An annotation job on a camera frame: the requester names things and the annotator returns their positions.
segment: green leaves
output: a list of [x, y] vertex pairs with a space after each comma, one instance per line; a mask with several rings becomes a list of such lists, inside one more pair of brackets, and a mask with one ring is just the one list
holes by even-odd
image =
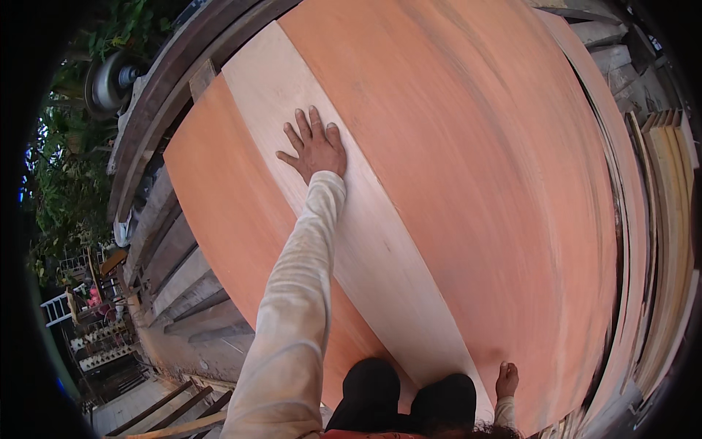
[[159, 20], [159, 26], [161, 26], [161, 32], [173, 29], [171, 22], [166, 17], [162, 17], [161, 20]]

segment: stacked lumber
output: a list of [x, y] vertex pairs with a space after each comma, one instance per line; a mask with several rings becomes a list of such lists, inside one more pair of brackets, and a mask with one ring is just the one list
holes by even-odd
[[657, 238], [651, 241], [649, 258], [657, 263], [647, 288], [655, 291], [655, 299], [643, 313], [651, 314], [651, 324], [634, 373], [635, 383], [647, 400], [677, 353], [699, 279], [699, 272], [693, 272], [690, 240], [690, 201], [694, 169], [699, 163], [683, 110], [651, 113], [640, 133], [635, 124], [633, 128], [645, 167], [651, 165], [645, 178], [649, 179], [651, 233]]

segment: black pants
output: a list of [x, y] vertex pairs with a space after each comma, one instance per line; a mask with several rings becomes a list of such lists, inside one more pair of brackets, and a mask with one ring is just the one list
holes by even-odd
[[359, 361], [344, 378], [343, 399], [327, 430], [430, 435], [448, 428], [471, 429], [475, 423], [475, 386], [464, 374], [452, 374], [426, 386], [410, 414], [397, 413], [399, 377], [380, 358]]

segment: white long sleeve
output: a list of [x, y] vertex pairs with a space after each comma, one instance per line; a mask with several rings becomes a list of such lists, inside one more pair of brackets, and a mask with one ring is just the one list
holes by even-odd
[[515, 397], [503, 396], [495, 406], [495, 425], [517, 429], [515, 424]]
[[303, 213], [268, 279], [221, 438], [315, 437], [322, 431], [333, 237], [345, 198], [334, 172], [312, 176]]

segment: plywood sheet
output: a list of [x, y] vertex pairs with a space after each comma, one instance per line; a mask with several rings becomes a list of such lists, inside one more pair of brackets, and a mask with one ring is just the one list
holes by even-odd
[[525, 434], [578, 407], [611, 317], [614, 213], [600, 130], [543, 23], [520, 2], [448, 0], [307, 0], [279, 23], [395, 205], [490, 397], [506, 359]]
[[222, 71], [261, 156], [298, 216], [307, 186], [295, 169], [275, 157], [277, 150], [295, 154], [280, 127], [292, 120], [293, 108], [311, 104], [324, 123], [337, 123], [348, 158], [348, 196], [336, 231], [334, 277], [419, 387], [465, 372], [478, 394], [477, 418], [491, 421], [485, 387], [424, 260], [358, 144], [280, 26], [271, 23]]
[[643, 202], [644, 190], [623, 118], [587, 49], [563, 18], [542, 11], [534, 13], [547, 25], [587, 90], [602, 129], [604, 147], [610, 149], [607, 154], [611, 155], [610, 166], [617, 177], [614, 184], [621, 188], [621, 197], [615, 200], [622, 212], [624, 232], [625, 271], [621, 307], [604, 375], [585, 416], [584, 422], [587, 422], [602, 410], [614, 392], [618, 392], [635, 345], [646, 278], [648, 232]]
[[[258, 304], [295, 214], [278, 189], [220, 75], [188, 113], [164, 154], [188, 223], [217, 278], [256, 327]], [[334, 408], [359, 360], [392, 360], [336, 281], [322, 401]], [[404, 381], [404, 390], [413, 386]]]

